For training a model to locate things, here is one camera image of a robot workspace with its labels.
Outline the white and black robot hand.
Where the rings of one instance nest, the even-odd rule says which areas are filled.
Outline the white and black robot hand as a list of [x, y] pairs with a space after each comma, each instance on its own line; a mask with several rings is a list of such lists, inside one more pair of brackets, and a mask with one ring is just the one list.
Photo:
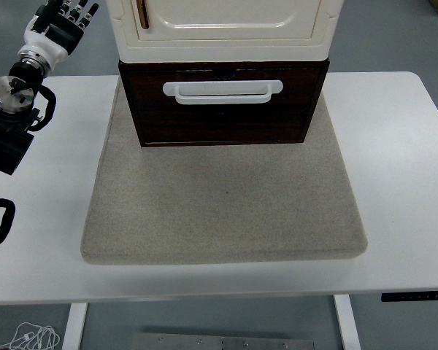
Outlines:
[[51, 71], [76, 49], [99, 9], [87, 1], [47, 1], [26, 26], [18, 60]]

